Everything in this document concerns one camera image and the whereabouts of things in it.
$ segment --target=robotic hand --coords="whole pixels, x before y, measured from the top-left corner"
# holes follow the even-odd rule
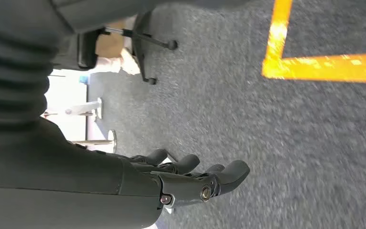
[[[217,164],[204,173],[190,173],[199,164],[196,155],[185,156],[177,163],[160,164],[168,152],[158,149],[148,156],[127,158],[138,171],[148,175],[161,187],[160,203],[166,208],[176,208],[197,203],[235,190],[249,174],[244,161],[231,162],[227,167]]]

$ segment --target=metal pole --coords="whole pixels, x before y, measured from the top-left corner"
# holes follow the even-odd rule
[[[117,34],[123,34],[124,31],[123,30],[120,30],[120,29],[114,29],[114,28],[110,28],[110,27],[106,27],[104,29],[106,32],[113,32],[113,33],[117,33]]]
[[[113,141],[110,140],[89,140],[89,141],[72,141],[74,144],[79,144],[83,146],[97,146],[97,145],[109,145]]]
[[[82,146],[111,145],[113,146],[113,151],[111,153],[115,154],[117,151],[117,135],[116,131],[114,130],[109,131],[107,135],[107,140],[89,140],[89,141],[71,141],[71,142]]]

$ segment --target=chair leg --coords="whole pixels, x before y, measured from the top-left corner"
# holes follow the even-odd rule
[[[146,42],[149,42],[149,43],[152,43],[152,44],[156,44],[158,46],[161,46],[163,48],[167,48],[169,50],[176,50],[177,46],[178,46],[177,41],[175,41],[175,40],[164,43],[164,42],[161,42],[157,39],[149,37],[148,34],[134,34],[134,36],[136,38],[139,38],[139,39],[143,40],[143,41],[146,41]]]
[[[144,66],[144,52],[142,50],[142,44],[141,44],[141,40],[134,37],[132,38],[132,49],[133,52],[135,54],[135,56],[137,57],[138,60],[138,66],[140,68],[140,72],[141,72],[141,77],[142,80],[144,82],[148,82],[151,85],[156,84],[156,79],[155,78],[146,78],[145,76],[145,66]]]

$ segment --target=floor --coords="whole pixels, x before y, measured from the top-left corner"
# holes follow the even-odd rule
[[[251,168],[234,192],[163,213],[164,229],[366,228],[366,84],[268,80],[261,76],[274,0],[218,11],[171,4],[148,31],[178,39],[149,45],[146,72],[101,73],[106,133],[118,154],[168,149],[209,166]],[[285,56],[366,52],[366,0],[294,0]]]

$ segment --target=robotic arm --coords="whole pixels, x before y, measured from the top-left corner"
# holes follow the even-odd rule
[[[39,117],[63,39],[163,2],[0,0],[0,229],[143,228],[163,206],[206,202],[246,178],[243,161],[190,173],[199,164],[193,155],[158,165],[163,150],[132,158],[92,152]]]

